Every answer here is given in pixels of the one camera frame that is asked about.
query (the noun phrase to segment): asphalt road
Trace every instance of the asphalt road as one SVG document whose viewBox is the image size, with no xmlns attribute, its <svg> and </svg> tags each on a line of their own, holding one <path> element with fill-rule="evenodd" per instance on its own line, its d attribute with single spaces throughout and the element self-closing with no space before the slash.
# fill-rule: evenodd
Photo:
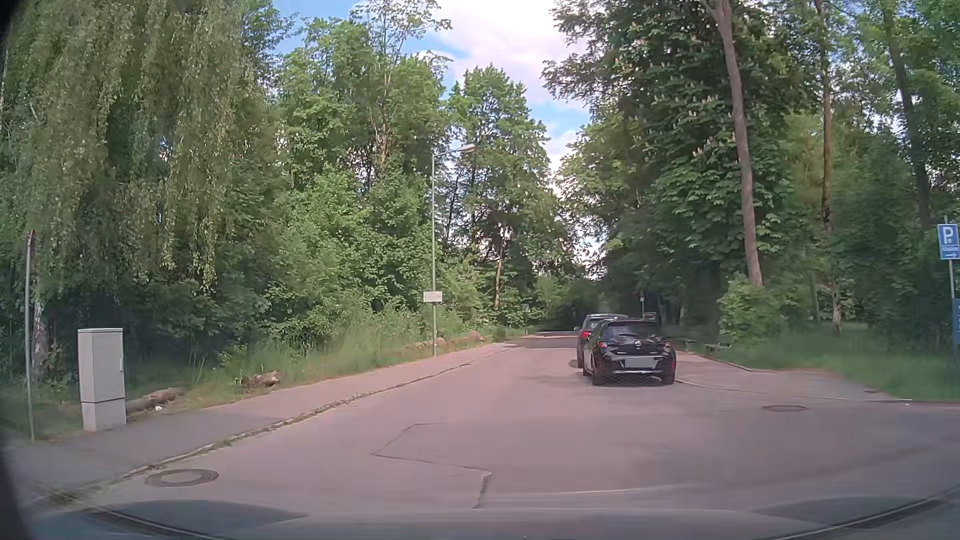
<svg viewBox="0 0 960 540">
<path fill-rule="evenodd" d="M 137 477 L 92 501 L 244 503 L 314 517 L 707 509 L 831 525 L 960 484 L 960 407 L 870 402 L 877 393 L 829 376 L 686 355 L 678 379 L 693 384 L 592 386 L 572 365 L 574 346 L 569 334 L 518 340 L 169 467 L 215 471 L 213 481 L 157 487 Z"/>
</svg>

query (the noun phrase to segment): log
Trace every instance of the log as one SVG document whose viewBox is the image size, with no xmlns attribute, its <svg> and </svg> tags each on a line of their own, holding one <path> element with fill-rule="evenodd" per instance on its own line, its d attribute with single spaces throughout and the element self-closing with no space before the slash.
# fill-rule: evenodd
<svg viewBox="0 0 960 540">
<path fill-rule="evenodd" d="M 244 377 L 240 380 L 240 383 L 248 387 L 270 387 L 280 382 L 281 377 L 280 372 L 272 371 Z"/>
<path fill-rule="evenodd" d="M 142 398 L 136 398 L 135 400 L 127 401 L 127 414 L 132 414 L 134 412 L 139 412 L 141 410 L 146 410 L 148 408 L 154 408 L 157 405 L 163 405 L 168 402 L 174 401 L 176 398 L 182 396 L 186 393 L 186 390 L 183 388 L 164 388 L 163 390 L 157 390 L 156 392 L 151 392 Z"/>
</svg>

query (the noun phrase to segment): blurred license plate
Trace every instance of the blurred license plate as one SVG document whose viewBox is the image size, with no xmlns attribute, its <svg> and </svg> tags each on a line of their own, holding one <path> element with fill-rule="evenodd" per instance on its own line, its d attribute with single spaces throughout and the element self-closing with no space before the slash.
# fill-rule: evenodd
<svg viewBox="0 0 960 540">
<path fill-rule="evenodd" d="M 623 365 L 627 369 L 654 369 L 657 367 L 656 356 L 640 356 L 633 358 L 623 358 Z"/>
</svg>

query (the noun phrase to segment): car rear window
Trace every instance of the car rear window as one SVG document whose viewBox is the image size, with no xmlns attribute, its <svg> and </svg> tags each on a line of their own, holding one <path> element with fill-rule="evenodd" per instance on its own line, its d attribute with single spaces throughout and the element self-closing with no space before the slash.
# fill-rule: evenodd
<svg viewBox="0 0 960 540">
<path fill-rule="evenodd" d="M 644 323 L 610 323 L 604 331 L 604 337 L 653 337 L 657 335 L 657 325 Z"/>
</svg>

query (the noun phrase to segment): gray utility cabinet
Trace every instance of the gray utility cabinet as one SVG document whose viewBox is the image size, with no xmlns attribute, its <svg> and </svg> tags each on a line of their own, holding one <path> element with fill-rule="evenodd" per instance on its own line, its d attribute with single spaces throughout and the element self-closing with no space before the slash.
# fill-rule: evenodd
<svg viewBox="0 0 960 540">
<path fill-rule="evenodd" d="M 77 330 L 80 407 L 84 430 L 109 430 L 127 424 L 123 373 L 123 329 Z"/>
</svg>

